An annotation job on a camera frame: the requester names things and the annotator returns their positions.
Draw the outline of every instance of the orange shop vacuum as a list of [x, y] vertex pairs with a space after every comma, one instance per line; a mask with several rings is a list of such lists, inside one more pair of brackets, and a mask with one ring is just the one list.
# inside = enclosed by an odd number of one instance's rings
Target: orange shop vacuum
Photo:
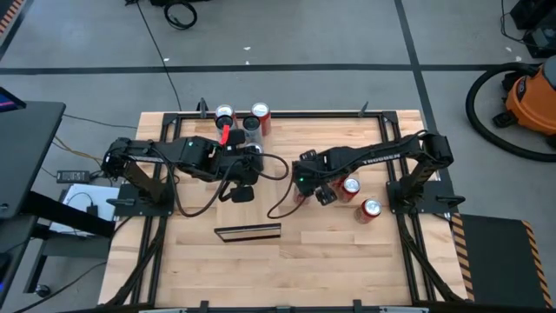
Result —
[[493, 118], [494, 125], [526, 127], [546, 136], [546, 142], [556, 149], [556, 56], [540, 65], [505, 63], [483, 75], [467, 93], [466, 113], [473, 128], [490, 143], [518, 157], [540, 162], [556, 162], [556, 154], [540, 153], [518, 147], [496, 136], [479, 121], [475, 98], [480, 87], [490, 78], [504, 72], [502, 87], [508, 92], [506, 111]]

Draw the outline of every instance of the wooden table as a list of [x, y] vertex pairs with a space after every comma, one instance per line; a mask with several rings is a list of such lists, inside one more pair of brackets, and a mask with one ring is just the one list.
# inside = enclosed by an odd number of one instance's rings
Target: wooden table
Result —
[[[403, 136], [423, 129], [418, 110], [397, 113]], [[162, 115], [143, 113], [136, 139], [158, 140]], [[369, 120], [274, 119], [265, 151], [291, 162], [310, 149], [379, 143], [378, 123]], [[188, 120], [182, 125], [181, 136], [194, 135], [214, 139], [214, 122]], [[411, 170], [415, 162], [408, 162]], [[152, 172], [153, 166], [143, 168]], [[399, 178], [400, 169], [396, 169]], [[279, 176], [284, 173], [283, 165], [265, 160], [265, 172]], [[215, 192], [217, 183], [176, 174], [181, 178], [178, 192], [182, 204], [189, 212], [199, 210]], [[354, 176], [360, 179], [362, 189], [353, 202], [322, 207], [313, 198], [309, 205], [279, 221], [279, 239], [223, 243], [213, 229], [275, 223], [266, 213], [283, 195], [289, 178], [276, 183], [260, 177], [255, 200], [250, 203], [217, 202], [195, 218], [185, 218], [176, 211], [166, 230], [156, 307], [198, 307], [201, 300], [209, 300], [211, 307], [350, 306], [354, 299], [361, 299], [363, 305], [410, 304], [397, 224], [388, 208], [387, 167], [384, 163], [363, 167]], [[353, 212], [366, 198], [379, 200], [383, 211], [371, 223], [361, 225]], [[275, 214], [293, 207], [289, 196]], [[144, 217], [134, 217], [117, 233], [99, 303], [115, 295], [135, 267], [143, 221]], [[467, 297], [448, 223], [431, 215], [421, 215], [420, 221], [431, 264], [456, 294]], [[425, 298], [420, 267], [416, 261], [414, 264], [420, 297]], [[146, 299], [150, 269], [145, 273], [142, 300]]]

